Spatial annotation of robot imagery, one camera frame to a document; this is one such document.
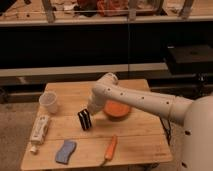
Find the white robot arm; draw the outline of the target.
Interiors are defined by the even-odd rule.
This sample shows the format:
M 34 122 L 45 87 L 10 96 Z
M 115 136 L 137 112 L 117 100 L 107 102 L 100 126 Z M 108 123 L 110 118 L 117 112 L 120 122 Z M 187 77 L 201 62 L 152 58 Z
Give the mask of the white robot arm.
M 118 78 L 106 73 L 97 80 L 89 97 L 90 114 L 101 111 L 107 100 L 114 100 L 168 119 L 184 127 L 180 171 L 213 169 L 213 95 L 188 98 L 139 91 L 118 86 Z

